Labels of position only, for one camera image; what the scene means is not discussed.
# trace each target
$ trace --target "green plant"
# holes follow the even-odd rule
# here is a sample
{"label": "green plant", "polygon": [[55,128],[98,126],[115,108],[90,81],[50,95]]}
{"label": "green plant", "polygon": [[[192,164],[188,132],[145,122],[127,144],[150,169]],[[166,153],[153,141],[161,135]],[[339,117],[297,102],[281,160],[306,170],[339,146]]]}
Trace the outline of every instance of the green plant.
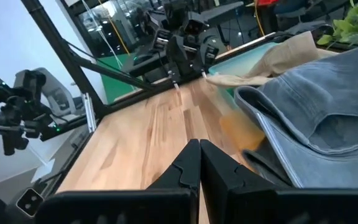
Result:
{"label": "green plant", "polygon": [[323,35],[318,41],[319,45],[326,45],[331,42],[342,42],[358,44],[358,4],[350,0],[351,8],[344,20],[334,20],[334,34]]}

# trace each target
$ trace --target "wooden table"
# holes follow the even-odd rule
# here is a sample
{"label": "wooden table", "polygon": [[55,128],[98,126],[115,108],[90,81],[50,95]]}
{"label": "wooden table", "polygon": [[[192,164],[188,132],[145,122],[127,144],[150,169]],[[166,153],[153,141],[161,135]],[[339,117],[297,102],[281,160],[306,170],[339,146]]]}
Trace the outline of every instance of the wooden table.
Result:
{"label": "wooden table", "polygon": [[[57,192],[145,189],[193,138],[209,139],[246,166],[219,124],[230,113],[217,88],[200,78],[110,114]],[[209,223],[202,193],[200,199],[200,223]]]}

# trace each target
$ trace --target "beige cloth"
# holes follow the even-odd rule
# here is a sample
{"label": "beige cloth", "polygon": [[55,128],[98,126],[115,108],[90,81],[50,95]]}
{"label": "beige cloth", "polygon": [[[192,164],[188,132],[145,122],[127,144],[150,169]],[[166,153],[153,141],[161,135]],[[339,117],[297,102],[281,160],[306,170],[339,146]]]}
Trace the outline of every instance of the beige cloth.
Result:
{"label": "beige cloth", "polygon": [[225,87],[263,85],[293,67],[335,54],[337,53],[317,49],[313,36],[308,31],[269,49],[243,77],[215,74],[207,77],[206,81]]}

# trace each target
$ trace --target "green floor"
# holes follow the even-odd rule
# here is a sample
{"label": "green floor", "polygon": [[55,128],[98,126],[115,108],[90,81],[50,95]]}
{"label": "green floor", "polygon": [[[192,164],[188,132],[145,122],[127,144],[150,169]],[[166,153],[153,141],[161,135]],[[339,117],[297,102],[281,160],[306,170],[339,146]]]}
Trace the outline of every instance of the green floor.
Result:
{"label": "green floor", "polygon": [[[124,64],[128,58],[128,55],[126,55],[126,54],[125,55],[117,55],[117,57],[121,61],[121,63]],[[119,69],[118,63],[114,56],[99,58],[99,60],[116,68],[116,69]],[[98,65],[100,65],[104,68],[111,69],[99,62],[98,62]],[[130,85],[128,85],[126,83],[120,82],[118,80],[107,77],[105,75],[101,75],[101,76],[102,76],[102,82],[103,82],[103,86],[104,86],[104,91],[106,92],[106,97],[107,97],[108,103],[112,103],[112,102],[114,102],[115,98],[125,95],[125,94],[134,90]]]}

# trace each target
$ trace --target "black metal frame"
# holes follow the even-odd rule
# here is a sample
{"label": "black metal frame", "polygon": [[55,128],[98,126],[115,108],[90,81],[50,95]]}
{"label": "black metal frame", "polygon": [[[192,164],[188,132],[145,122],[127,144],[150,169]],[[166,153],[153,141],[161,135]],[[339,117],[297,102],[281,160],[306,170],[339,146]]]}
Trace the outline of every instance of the black metal frame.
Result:
{"label": "black metal frame", "polygon": [[[87,59],[81,58],[73,52],[73,50],[68,45],[68,42],[61,37],[39,0],[22,0],[22,3],[32,16],[35,23],[38,25],[39,29],[44,34],[45,38],[48,40],[52,49],[54,49],[59,59],[62,61],[68,73],[74,79],[74,82],[77,84],[80,91],[82,93],[88,93],[91,97],[96,119],[102,119],[109,113],[113,113],[117,110],[133,105],[134,103],[145,100],[151,96],[157,95],[174,87],[172,81],[169,79],[158,84],[149,84],[131,77],[130,75],[123,72],[109,70],[99,65],[95,65]],[[110,105],[105,105],[82,71],[82,67],[98,73],[102,73],[103,75],[128,83],[130,85],[134,85],[141,90],[127,97],[121,98],[120,100],[117,100]],[[188,75],[183,77],[177,83],[178,85],[181,85],[197,79],[200,76],[201,74],[197,73]],[[40,139],[42,141],[46,141],[84,124],[86,124],[86,116],[79,116],[59,127],[58,131],[56,128],[49,128],[42,133]]]}

